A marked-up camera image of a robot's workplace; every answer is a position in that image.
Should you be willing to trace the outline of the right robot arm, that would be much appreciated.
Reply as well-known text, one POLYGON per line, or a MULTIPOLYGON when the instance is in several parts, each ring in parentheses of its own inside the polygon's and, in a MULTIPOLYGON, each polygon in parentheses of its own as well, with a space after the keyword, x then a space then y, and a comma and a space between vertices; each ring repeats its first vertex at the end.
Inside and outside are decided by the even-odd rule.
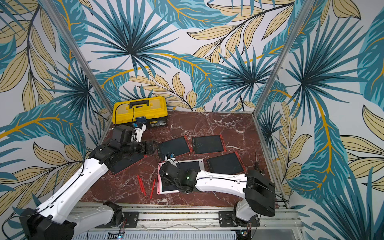
POLYGON ((172 183, 179 192, 219 192, 242 198, 234 206, 226 227, 247 227, 256 220, 256 215, 275 216, 275 185, 256 170, 245 174, 225 175, 200 170, 182 170, 170 162, 160 165, 159 175, 172 183))

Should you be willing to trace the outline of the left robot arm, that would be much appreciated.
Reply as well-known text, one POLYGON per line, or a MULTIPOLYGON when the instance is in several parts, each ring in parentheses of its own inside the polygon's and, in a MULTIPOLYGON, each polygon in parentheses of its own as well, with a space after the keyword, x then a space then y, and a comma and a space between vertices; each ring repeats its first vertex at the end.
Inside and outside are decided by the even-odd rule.
POLYGON ((26 239, 70 240, 101 225, 120 228, 125 222, 123 208, 112 202, 78 216, 71 217, 70 212, 107 172, 116 175, 156 151, 155 142, 141 140, 146 128, 141 123, 115 126, 109 142, 91 151, 82 167, 52 197, 35 210, 25 209, 20 223, 26 239))

